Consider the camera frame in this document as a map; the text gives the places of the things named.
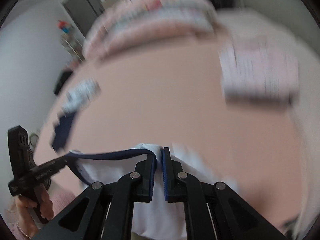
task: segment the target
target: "bracelet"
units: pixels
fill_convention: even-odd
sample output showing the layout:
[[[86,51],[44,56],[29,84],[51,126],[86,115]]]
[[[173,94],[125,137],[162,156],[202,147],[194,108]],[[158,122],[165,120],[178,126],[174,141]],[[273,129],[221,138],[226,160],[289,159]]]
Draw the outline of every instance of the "bracelet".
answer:
[[[23,234],[27,239],[30,239],[30,238],[31,238],[31,237],[28,236],[25,232],[23,232],[23,230],[22,230],[21,227],[19,226],[19,221],[17,221],[17,228],[18,228],[19,232],[20,232],[21,234]]]

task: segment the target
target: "pink folded fabric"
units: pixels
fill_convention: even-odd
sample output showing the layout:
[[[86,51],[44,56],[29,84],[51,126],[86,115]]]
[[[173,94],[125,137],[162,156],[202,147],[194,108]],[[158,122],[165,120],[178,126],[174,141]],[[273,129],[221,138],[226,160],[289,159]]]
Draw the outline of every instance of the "pink folded fabric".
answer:
[[[149,41],[212,33],[216,12],[208,0],[124,0],[92,25],[83,54],[105,58]]]

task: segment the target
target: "black handheld device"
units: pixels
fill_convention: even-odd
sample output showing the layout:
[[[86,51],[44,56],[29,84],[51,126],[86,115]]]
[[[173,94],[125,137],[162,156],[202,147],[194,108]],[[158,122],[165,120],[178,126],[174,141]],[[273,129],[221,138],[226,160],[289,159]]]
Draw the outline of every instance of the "black handheld device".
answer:
[[[11,168],[14,179],[19,179],[28,171],[35,167],[33,153],[29,149],[28,132],[21,126],[16,126],[8,130],[8,147]],[[33,200],[38,204],[36,208],[29,208],[33,220],[40,224],[46,224],[47,219],[43,218],[40,213],[41,189],[42,185],[37,185],[33,189],[27,189],[21,195]]]

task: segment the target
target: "folded cloth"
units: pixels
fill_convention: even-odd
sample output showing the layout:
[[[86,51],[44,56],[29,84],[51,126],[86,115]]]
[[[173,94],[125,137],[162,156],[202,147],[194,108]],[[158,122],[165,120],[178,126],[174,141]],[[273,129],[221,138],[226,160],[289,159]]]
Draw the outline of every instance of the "folded cloth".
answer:
[[[84,57],[105,58],[126,48],[164,38],[212,33],[215,9],[208,0],[125,0],[92,25]]]
[[[222,91],[228,98],[291,101],[299,92],[297,57],[266,36],[233,38],[220,53]]]
[[[82,106],[87,105],[99,91],[100,87],[95,79],[81,81],[75,88],[67,92],[67,101],[62,107],[62,111],[65,114],[76,112]]]
[[[147,204],[134,204],[132,232],[154,240],[180,240],[186,238],[183,203],[167,203],[164,199],[161,169],[162,147],[155,144],[138,144],[135,148],[147,149],[153,152],[157,159],[157,170],[155,172],[152,201]],[[172,160],[180,162],[185,172],[196,176],[200,181],[210,184],[219,181],[194,151],[174,144],[170,149],[170,153]],[[101,160],[101,154],[98,156],[96,154],[82,154],[78,151],[71,151],[71,155],[76,156],[75,154],[77,154],[79,160],[75,165],[77,170],[73,172],[82,180],[85,179],[87,184],[95,181],[101,181],[104,184],[118,181],[123,175],[134,171],[137,162],[146,159],[145,155],[140,155],[115,162]],[[225,182],[233,190],[236,190],[235,182],[226,180]]]

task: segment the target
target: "white garment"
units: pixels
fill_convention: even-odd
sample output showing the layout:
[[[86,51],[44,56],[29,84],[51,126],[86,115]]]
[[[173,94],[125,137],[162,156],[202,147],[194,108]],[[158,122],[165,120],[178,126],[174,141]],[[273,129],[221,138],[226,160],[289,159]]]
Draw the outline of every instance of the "white garment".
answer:
[[[67,92],[67,101],[62,107],[63,112],[69,114],[79,110],[90,102],[99,91],[99,84],[94,78],[81,81],[75,88]]]
[[[147,149],[156,154],[153,197],[150,203],[135,203],[132,219],[132,232],[154,240],[180,240],[187,237],[183,203],[167,203],[164,199],[163,174],[161,168],[161,147],[155,144],[138,144],[135,148]],[[219,181],[208,169],[198,154],[191,149],[174,144],[170,148],[171,159],[181,163],[185,172],[196,176],[200,181],[214,184]],[[134,171],[145,155],[119,161],[86,160],[78,161],[79,171],[88,182],[101,181],[104,184]],[[233,181],[225,181],[236,191]]]

